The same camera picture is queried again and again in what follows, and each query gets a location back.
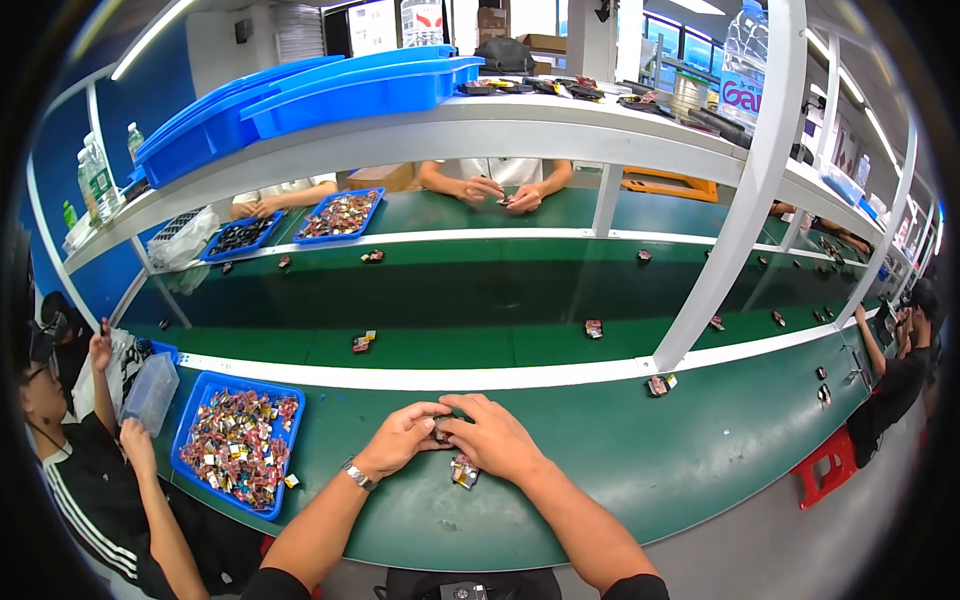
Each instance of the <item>black backpack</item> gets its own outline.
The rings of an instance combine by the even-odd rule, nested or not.
[[[512,37],[488,39],[473,55],[487,59],[480,65],[480,75],[533,75],[535,61],[530,49]]]

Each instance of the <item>red plastic stool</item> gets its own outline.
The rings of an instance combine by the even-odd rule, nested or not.
[[[830,458],[830,471],[824,475],[822,485],[817,489],[816,478],[813,476],[813,465],[826,457]],[[844,424],[833,432],[833,435],[826,442],[823,442],[819,448],[804,458],[799,465],[793,467],[790,472],[800,475],[804,480],[806,497],[800,502],[800,510],[810,508],[823,500],[828,493],[842,486],[857,472],[856,461],[853,458],[853,442],[850,441],[847,425]]]
[[[263,536],[263,543],[260,544],[260,556],[267,556],[267,550],[274,544],[274,540],[276,540],[276,538],[273,536]],[[310,593],[310,597],[313,600],[320,600],[323,596],[324,591],[320,589],[320,586],[313,588],[313,592]]]

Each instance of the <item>eyeglasses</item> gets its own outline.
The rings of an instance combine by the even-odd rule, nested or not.
[[[54,360],[53,356],[51,356],[50,359],[47,360],[46,365],[43,365],[36,371],[27,375],[23,380],[23,385],[30,385],[30,382],[33,381],[34,378],[37,375],[41,374],[42,372],[47,372],[47,375],[50,377],[51,383],[57,383],[57,377],[60,376],[60,371],[57,369],[57,361]]]

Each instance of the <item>cardboard box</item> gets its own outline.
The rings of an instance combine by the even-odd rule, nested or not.
[[[494,37],[509,37],[510,19],[505,9],[477,9],[477,40],[482,44]]]
[[[552,75],[553,65],[549,62],[534,60],[534,75]]]
[[[347,188],[383,187],[388,192],[402,192],[414,181],[414,163],[382,164],[357,169],[347,177]]]
[[[523,34],[516,41],[534,50],[561,52],[566,54],[566,37],[546,36],[544,34]]]

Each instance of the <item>blue wall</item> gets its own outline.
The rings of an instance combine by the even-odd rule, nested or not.
[[[73,65],[67,69],[68,76],[61,87],[68,87],[105,64],[104,61],[84,60]],[[100,126],[110,169],[117,178],[117,185],[125,187],[129,182],[127,174],[132,171],[127,152],[127,124],[136,121],[140,130],[149,135],[153,129],[195,100],[187,56],[185,17],[167,26],[120,81],[113,82],[106,78],[98,81],[96,86]],[[63,202],[72,203],[78,214],[86,211],[76,176],[77,152],[83,147],[84,136],[89,131],[86,95],[80,92],[67,99],[43,121],[33,148],[40,204],[60,259],[66,257],[60,249],[67,233],[63,222]],[[24,227],[34,232],[31,248],[35,255],[38,287],[44,294],[54,289],[62,290],[62,284],[53,272],[46,250],[36,233],[29,199],[21,206],[20,213]],[[141,233],[140,238],[146,242],[161,227],[159,225]],[[84,265],[71,278],[93,314],[108,317],[140,269],[140,262],[130,244],[121,244]]]

